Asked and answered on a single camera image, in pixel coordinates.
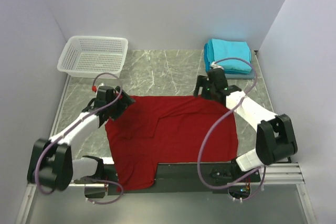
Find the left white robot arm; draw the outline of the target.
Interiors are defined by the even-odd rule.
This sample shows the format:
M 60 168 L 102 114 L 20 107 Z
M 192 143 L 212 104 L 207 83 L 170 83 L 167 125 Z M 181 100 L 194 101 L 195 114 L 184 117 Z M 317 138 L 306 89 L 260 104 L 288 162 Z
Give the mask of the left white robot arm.
M 69 126 L 58 134 L 38 139 L 33 146 L 27 172 L 27 181 L 36 184 L 43 194 L 50 188 L 63 191 L 73 180 L 104 179 L 103 159 L 84 156 L 74 160 L 72 151 L 81 145 L 91 133 L 107 123 L 116 120 L 135 103 L 120 86 L 100 86 L 96 96 L 81 111 Z

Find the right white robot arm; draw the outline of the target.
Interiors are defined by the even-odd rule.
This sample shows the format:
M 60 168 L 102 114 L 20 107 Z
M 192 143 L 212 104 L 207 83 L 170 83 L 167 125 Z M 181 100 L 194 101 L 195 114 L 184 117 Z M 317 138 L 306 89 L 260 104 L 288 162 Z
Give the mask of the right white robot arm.
M 247 96 L 236 85 L 228 85 L 224 69 L 212 68 L 206 76 L 197 76 L 194 96 L 214 100 L 243 118 L 256 132 L 256 146 L 233 159 L 234 171 L 249 172 L 255 168 L 274 164 L 298 151 L 290 117 L 277 115 Z

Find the red t shirt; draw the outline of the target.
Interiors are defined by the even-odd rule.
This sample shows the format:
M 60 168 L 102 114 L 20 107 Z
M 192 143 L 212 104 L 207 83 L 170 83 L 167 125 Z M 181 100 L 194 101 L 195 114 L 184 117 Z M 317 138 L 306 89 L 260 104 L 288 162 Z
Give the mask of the red t shirt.
M 134 96 L 135 103 L 105 130 L 124 190 L 154 184 L 159 163 L 196 162 L 204 137 L 228 109 L 193 96 Z

